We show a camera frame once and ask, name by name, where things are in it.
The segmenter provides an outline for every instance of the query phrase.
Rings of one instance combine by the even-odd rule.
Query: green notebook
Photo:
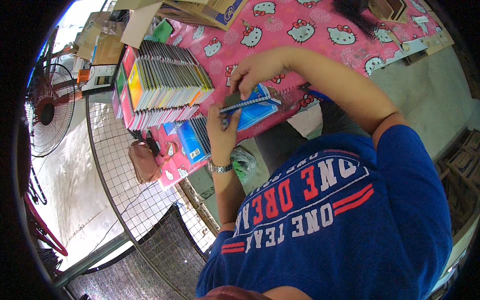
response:
[[[121,95],[123,87],[127,83],[127,78],[125,77],[125,70],[123,69],[123,64],[120,64],[119,73],[117,75],[117,80],[115,81],[115,86],[117,87],[118,95]]]

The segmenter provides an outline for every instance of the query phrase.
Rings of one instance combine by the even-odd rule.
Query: plastic bag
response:
[[[233,160],[233,169],[242,184],[249,182],[257,171],[257,160],[242,147],[233,149],[230,157]]]

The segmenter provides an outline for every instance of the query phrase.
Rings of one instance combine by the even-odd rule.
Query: brown bag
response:
[[[133,164],[135,177],[139,184],[157,181],[162,177],[163,165],[178,152],[177,144],[172,143],[171,147],[174,147],[173,154],[164,160],[160,166],[156,164],[153,152],[146,143],[135,141],[128,147],[128,156]]]

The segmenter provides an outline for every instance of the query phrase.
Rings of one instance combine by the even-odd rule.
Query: metal wire mesh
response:
[[[128,158],[133,137],[122,119],[115,119],[111,104],[90,103],[88,107],[92,149],[121,219],[146,260],[185,296],[194,298],[214,235],[178,185],[164,191],[158,182],[138,184]],[[178,222],[162,222],[166,214],[177,216]]]

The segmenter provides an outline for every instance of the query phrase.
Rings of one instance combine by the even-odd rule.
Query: silver watch strap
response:
[[[211,159],[208,160],[208,170],[210,172],[216,173],[225,173],[233,169],[232,161],[230,160],[230,164],[222,167],[215,166]]]

